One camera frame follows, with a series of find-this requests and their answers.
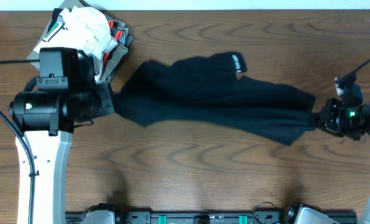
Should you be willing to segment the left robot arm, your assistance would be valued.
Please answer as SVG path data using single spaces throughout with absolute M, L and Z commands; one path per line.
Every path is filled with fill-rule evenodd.
M 82 50 L 39 52 L 40 75 L 9 105 L 19 130 L 18 223 L 65 223 L 66 168 L 75 128 L 114 112 L 109 83 L 97 84 Z

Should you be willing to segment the red and grey folded garment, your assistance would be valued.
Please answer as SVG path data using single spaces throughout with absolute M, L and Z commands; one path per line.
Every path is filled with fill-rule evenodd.
M 129 52 L 133 36 L 125 23 L 114 19 L 102 22 L 101 74 L 107 75 L 120 64 Z

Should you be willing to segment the olive folded garment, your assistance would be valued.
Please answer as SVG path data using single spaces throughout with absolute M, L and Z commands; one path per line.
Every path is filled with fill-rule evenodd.
M 96 83 L 109 83 L 128 53 L 132 40 L 125 22 L 84 1 L 66 0 L 53 10 L 49 23 L 27 59 L 38 59 L 42 48 L 82 50 L 93 62 Z

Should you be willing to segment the white folded garment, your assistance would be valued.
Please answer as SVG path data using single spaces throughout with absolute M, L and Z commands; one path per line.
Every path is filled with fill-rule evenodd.
M 106 16 L 93 7 L 65 8 L 46 36 L 34 48 L 65 47 L 84 51 L 92 57 L 95 74 L 101 76 L 104 56 L 118 46 Z

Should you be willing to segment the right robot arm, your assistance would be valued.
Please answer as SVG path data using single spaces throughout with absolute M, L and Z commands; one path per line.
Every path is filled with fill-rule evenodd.
M 335 137 L 360 141 L 370 137 L 370 96 L 356 84 L 356 72 L 335 80 L 337 97 L 326 101 L 315 118 L 317 128 Z M 286 208 L 279 223 L 370 223 L 370 190 L 361 216 L 347 211 L 323 211 L 306 203 L 295 202 Z

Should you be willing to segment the black t-shirt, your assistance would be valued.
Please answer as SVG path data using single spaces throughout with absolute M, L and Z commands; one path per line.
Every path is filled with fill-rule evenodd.
M 166 65 L 143 62 L 116 94 L 114 109 L 141 126 L 185 120 L 240 129 L 291 145 L 315 130 L 315 96 L 247 77 L 239 52 L 191 57 Z

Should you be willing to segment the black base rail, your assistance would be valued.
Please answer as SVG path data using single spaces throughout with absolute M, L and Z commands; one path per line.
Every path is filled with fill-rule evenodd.
M 116 212 L 113 222 L 132 224 L 240 224 L 240 223 L 279 223 L 282 213 L 279 211 L 258 211 L 255 213 L 156 213 L 156 212 Z M 354 212 L 329 212 L 328 217 L 341 224 L 356 224 L 358 219 Z M 86 212 L 67 212 L 66 223 L 81 223 L 86 218 Z

